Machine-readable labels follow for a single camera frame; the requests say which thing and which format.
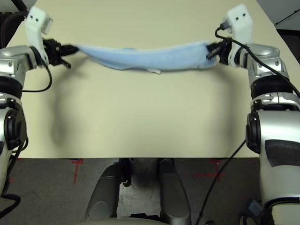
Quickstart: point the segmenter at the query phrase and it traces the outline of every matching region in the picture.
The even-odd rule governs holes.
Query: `towel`
[[[206,59],[209,53],[207,45],[207,42],[200,41],[157,50],[113,49],[90,45],[77,47],[94,61],[112,69],[142,69],[160,74],[167,70],[204,69],[214,66],[216,57]]]

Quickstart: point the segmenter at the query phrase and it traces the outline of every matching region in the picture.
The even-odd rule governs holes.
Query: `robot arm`
[[[293,93],[288,72],[280,58],[280,51],[272,46],[249,44],[243,35],[235,34],[236,19],[248,15],[241,5],[231,10],[231,18],[220,30],[232,31],[232,38],[247,44],[247,49],[224,38],[208,46],[207,58],[218,55],[220,62],[248,70],[251,89],[251,113],[247,117],[246,144],[260,158],[262,203],[272,214],[267,224],[298,224],[300,213],[300,100]],[[241,29],[249,34],[252,28]],[[262,66],[266,64],[276,75]]]
[[[0,49],[0,194],[3,198],[15,200],[11,207],[0,212],[0,218],[13,210],[20,202],[16,195],[7,195],[9,173],[27,139],[26,121],[22,109],[21,96],[25,75],[37,66],[71,65],[63,56],[78,51],[72,45],[61,45],[53,39],[42,39],[52,20],[43,11],[33,7],[25,21],[25,29],[30,46],[22,45]]]

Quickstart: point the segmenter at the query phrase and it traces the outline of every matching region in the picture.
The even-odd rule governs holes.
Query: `black cable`
[[[25,144],[24,144],[21,151],[24,151],[28,147],[28,144],[29,144],[29,140],[28,140],[28,137],[27,137],[26,140],[25,140]]]
[[[15,202],[11,206],[8,206],[6,209],[0,212],[0,219],[5,217],[8,213],[10,213],[15,208],[17,208],[17,206],[21,202],[21,198],[17,195],[7,194],[7,195],[2,195],[1,197],[4,199],[14,200]]]
[[[250,50],[250,48],[247,45],[242,44],[241,42],[238,42],[237,40],[231,39],[229,37],[223,37],[221,35],[218,35],[218,31],[222,30],[221,27],[217,28],[215,31],[215,36],[217,38],[226,40],[226,41],[231,41],[236,43],[237,45],[241,46],[242,48],[244,48],[249,55],[251,55],[251,57],[258,62],[260,65],[262,65],[263,67],[267,68],[268,70],[270,70],[271,72],[273,72],[274,74],[278,75],[282,80],[284,80],[291,88],[292,90],[296,93],[296,95],[298,96],[298,98],[300,98],[300,92],[298,91],[298,89],[285,77],[283,76],[280,72],[274,70],[272,67],[269,67],[268,65],[264,64],[262,61],[260,61],[254,54],[253,52]]]
[[[227,161],[224,163],[224,165],[221,167],[221,169],[219,170],[219,172],[216,174],[214,180],[212,181],[211,185],[210,185],[210,188],[208,189],[208,192],[205,196],[205,199],[204,199],[204,202],[202,204],[202,207],[201,207],[201,210],[200,210],[200,213],[199,213],[199,216],[198,216],[198,219],[196,221],[196,224],[195,225],[198,225],[202,216],[203,216],[203,212],[204,212],[204,209],[205,209],[205,206],[206,206],[206,203],[208,201],[208,198],[211,194],[211,191],[212,189],[214,188],[220,174],[223,172],[223,170],[225,169],[225,167],[228,165],[228,163],[230,163],[230,161],[233,159],[233,157],[236,155],[236,153],[238,153],[238,151],[243,147],[243,145],[245,144],[246,140],[243,141],[243,143],[237,148],[237,150],[229,157],[229,159],[227,159]]]
[[[282,19],[281,21],[276,22],[276,23],[274,24],[274,26],[277,26],[278,24],[280,24],[281,22],[283,22],[284,20],[286,20],[287,18],[291,17],[292,15],[294,15],[295,13],[297,13],[297,12],[299,12],[299,11],[300,11],[300,8],[297,9],[297,10],[295,10],[293,13],[289,14],[286,18]]]
[[[21,11],[27,11],[27,7],[22,0],[11,0],[17,9]]]
[[[28,139],[26,139],[24,146],[20,145],[18,147],[18,150],[16,151],[14,156],[11,156],[11,162],[7,168],[7,173],[6,173],[6,179],[9,180],[9,175],[11,173],[11,171],[13,170],[13,167],[21,153],[22,150],[24,150],[28,145]],[[7,189],[7,185],[9,184],[9,182],[6,182],[4,185],[3,190]],[[8,206],[7,208],[5,208],[4,210],[2,210],[0,212],[0,219],[3,218],[4,216],[6,216],[8,213],[10,213],[12,210],[14,210],[21,202],[21,198],[17,195],[13,195],[13,194],[2,194],[1,195],[2,198],[4,199],[9,199],[9,200],[14,200],[15,202],[11,205]]]
[[[51,72],[50,72],[48,66],[46,65],[46,63],[45,63],[43,60],[41,60],[41,62],[42,62],[42,65],[43,65],[43,66],[45,67],[45,69],[47,70],[48,75],[49,75],[49,83],[48,83],[48,86],[45,87],[45,88],[42,89],[42,90],[23,90],[22,92],[31,92],[31,93],[33,93],[33,92],[43,92],[43,91],[48,90],[48,89],[51,87],[51,85],[52,85],[52,75],[51,75]]]
[[[19,18],[21,16],[23,16],[24,18],[26,17],[27,12],[18,12],[18,13],[13,13],[11,15],[9,15],[3,22],[3,24],[1,25],[1,29],[0,29],[0,42],[1,42],[1,48],[5,48],[6,44],[5,44],[5,31],[6,31],[6,27],[7,25],[14,19]]]

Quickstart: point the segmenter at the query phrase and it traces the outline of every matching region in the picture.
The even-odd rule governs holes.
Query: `table surface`
[[[155,49],[208,40],[239,0],[38,0],[54,20],[45,38],[62,44]],[[276,46],[291,81],[299,64],[255,0],[245,1],[253,43]],[[10,42],[27,44],[23,23]],[[248,72],[118,71],[77,53],[72,69],[50,66],[52,87],[22,97],[29,147],[23,158],[228,157],[245,139],[250,112]],[[48,83],[44,69],[27,72],[25,89]],[[244,147],[237,157],[256,157]]]

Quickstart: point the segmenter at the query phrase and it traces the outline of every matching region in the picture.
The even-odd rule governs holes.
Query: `white bracket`
[[[49,65],[48,56],[44,49],[42,33],[47,34],[53,19],[43,10],[33,6],[25,20],[25,31],[30,46],[35,47],[46,65]]]
[[[225,20],[227,20],[231,26],[228,31],[232,33],[234,40],[244,45],[251,43],[253,21],[245,5],[241,4],[229,10]],[[228,56],[228,63],[232,67],[238,66],[234,62],[234,56],[239,48],[239,45],[232,43],[232,48]]]

